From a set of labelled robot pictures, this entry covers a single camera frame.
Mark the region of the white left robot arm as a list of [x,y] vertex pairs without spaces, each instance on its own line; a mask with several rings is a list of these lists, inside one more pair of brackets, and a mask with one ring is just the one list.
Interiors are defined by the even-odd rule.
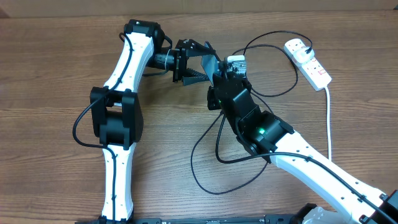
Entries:
[[187,60],[215,55],[209,43],[192,39],[179,40],[175,49],[164,47],[167,36],[156,22],[131,19],[122,35],[127,40],[113,74],[90,93],[94,134],[105,160],[105,200],[98,223],[132,222],[132,162],[144,126],[137,92],[145,68],[171,70],[175,82],[189,85],[208,77],[189,70]]

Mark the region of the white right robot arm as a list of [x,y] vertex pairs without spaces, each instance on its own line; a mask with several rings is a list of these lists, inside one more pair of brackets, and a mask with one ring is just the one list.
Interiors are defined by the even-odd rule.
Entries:
[[249,156],[287,171],[329,203],[346,223],[397,223],[397,201],[345,172],[291,125],[261,111],[251,94],[245,60],[217,62],[210,93]]

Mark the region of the blue Galaxy smartphone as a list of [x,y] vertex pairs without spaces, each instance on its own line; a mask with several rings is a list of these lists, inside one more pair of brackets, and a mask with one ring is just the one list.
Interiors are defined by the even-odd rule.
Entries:
[[201,65],[209,81],[213,84],[213,74],[218,69],[217,58],[214,55],[203,55]]

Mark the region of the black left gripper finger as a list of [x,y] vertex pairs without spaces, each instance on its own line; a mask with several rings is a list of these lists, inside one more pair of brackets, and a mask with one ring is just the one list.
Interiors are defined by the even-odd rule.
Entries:
[[192,85],[198,82],[206,82],[209,78],[206,74],[198,72],[194,69],[187,68],[182,78],[183,86]]
[[208,41],[206,41],[203,45],[194,40],[190,40],[188,42],[187,57],[197,57],[214,54],[215,50],[212,48]]

